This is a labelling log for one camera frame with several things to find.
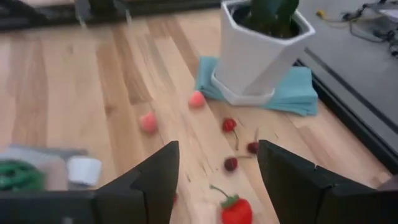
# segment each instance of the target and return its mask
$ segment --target blue towel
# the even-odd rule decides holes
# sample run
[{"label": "blue towel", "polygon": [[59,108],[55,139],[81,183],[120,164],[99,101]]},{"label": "blue towel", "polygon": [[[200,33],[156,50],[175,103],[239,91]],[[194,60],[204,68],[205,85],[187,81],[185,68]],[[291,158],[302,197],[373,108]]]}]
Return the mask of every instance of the blue towel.
[{"label": "blue towel", "polygon": [[[217,64],[215,57],[200,57],[195,89],[205,97],[226,101],[211,84],[211,74]],[[262,106],[265,109],[288,111],[302,116],[316,115],[318,95],[312,88],[312,74],[307,67],[292,67],[275,89],[274,96]]]}]

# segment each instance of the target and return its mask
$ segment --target gray floor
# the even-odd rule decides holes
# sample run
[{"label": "gray floor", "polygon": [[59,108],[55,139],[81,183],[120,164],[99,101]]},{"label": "gray floor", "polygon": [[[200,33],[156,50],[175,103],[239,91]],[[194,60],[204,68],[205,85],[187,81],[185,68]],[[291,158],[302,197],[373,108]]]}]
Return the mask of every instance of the gray floor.
[{"label": "gray floor", "polygon": [[[398,59],[389,55],[388,44],[358,39],[348,27],[330,27],[315,15],[317,9],[323,9],[328,17],[337,19],[341,12],[354,11],[364,3],[367,2],[301,0],[300,12],[317,31],[308,48],[398,125]],[[355,31],[366,35],[376,22],[380,21],[362,22],[354,27]]]}]

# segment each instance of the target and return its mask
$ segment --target white plant pot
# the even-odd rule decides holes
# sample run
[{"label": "white plant pot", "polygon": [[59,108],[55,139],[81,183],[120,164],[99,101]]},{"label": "white plant pot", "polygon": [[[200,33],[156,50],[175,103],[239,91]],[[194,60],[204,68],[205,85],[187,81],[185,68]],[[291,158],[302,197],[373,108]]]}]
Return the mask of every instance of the white plant pot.
[{"label": "white plant pot", "polygon": [[289,71],[315,34],[314,28],[298,11],[293,20],[300,34],[291,39],[276,39],[235,23],[231,8],[250,4],[248,0],[221,4],[221,57],[211,76],[232,105],[263,105]]}]

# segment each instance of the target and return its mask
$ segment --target green object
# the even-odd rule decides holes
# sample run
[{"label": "green object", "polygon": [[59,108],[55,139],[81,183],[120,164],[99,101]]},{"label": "green object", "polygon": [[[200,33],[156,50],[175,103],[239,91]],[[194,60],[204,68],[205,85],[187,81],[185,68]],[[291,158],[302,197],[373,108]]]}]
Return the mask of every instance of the green object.
[{"label": "green object", "polygon": [[225,195],[226,200],[221,203],[222,208],[229,208],[234,204],[236,204],[236,202],[238,202],[239,200],[239,195],[229,196],[223,190],[219,189],[218,187],[215,187],[214,185],[210,185],[210,189],[217,190],[221,192],[223,195]]},{"label": "green object", "polygon": [[299,34],[292,16],[299,0],[252,0],[241,25],[262,34],[287,39]]},{"label": "green object", "polygon": [[26,162],[0,161],[0,191],[44,190],[44,174]]}]

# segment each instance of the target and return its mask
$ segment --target wooden table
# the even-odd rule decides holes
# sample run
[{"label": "wooden table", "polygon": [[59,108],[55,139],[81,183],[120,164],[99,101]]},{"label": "wooden table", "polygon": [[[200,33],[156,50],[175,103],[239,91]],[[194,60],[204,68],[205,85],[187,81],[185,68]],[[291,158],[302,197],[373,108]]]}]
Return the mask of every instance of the wooden table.
[{"label": "wooden table", "polygon": [[[190,110],[200,55],[218,55],[219,12],[134,19],[84,30],[63,27],[0,35],[0,145],[82,147],[103,161],[100,185],[136,166],[171,140],[180,142],[178,194],[171,223],[217,223],[223,196],[215,184],[247,198],[256,223],[277,223],[257,161],[242,159],[231,175],[226,156],[245,154],[256,128],[314,163],[377,187],[390,173],[319,102],[319,115],[232,107],[208,100]],[[159,132],[138,118],[155,111]],[[220,129],[238,122],[234,136]]]}]

